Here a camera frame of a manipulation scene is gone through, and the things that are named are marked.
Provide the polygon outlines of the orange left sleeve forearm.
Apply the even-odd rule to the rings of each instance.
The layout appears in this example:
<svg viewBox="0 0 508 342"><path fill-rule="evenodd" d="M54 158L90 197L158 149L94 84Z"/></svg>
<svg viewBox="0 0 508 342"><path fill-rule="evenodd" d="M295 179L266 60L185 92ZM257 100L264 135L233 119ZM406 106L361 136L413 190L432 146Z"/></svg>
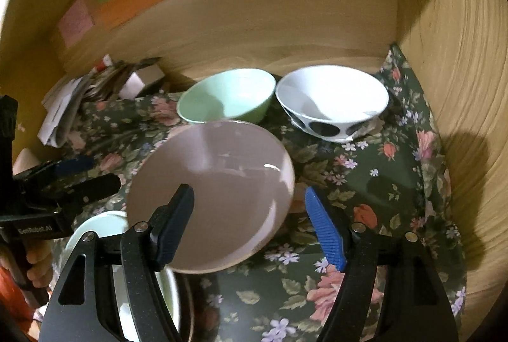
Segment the orange left sleeve forearm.
<svg viewBox="0 0 508 342"><path fill-rule="evenodd" d="M3 267L1 268L0 293L1 306L6 309L7 314L19 326L21 331L25 335L29 335L35 310L28 306L25 297L12 279L9 271Z"/></svg>

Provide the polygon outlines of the person left hand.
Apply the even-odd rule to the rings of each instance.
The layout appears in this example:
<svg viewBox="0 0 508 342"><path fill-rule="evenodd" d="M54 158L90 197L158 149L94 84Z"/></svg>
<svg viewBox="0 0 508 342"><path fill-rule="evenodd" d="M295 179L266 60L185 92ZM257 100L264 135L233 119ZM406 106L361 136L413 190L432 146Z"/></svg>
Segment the person left hand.
<svg viewBox="0 0 508 342"><path fill-rule="evenodd" d="M27 261L30 268L28 279L35 288L46 288L52 281L52 242L50 240L28 240L25 242Z"/></svg>

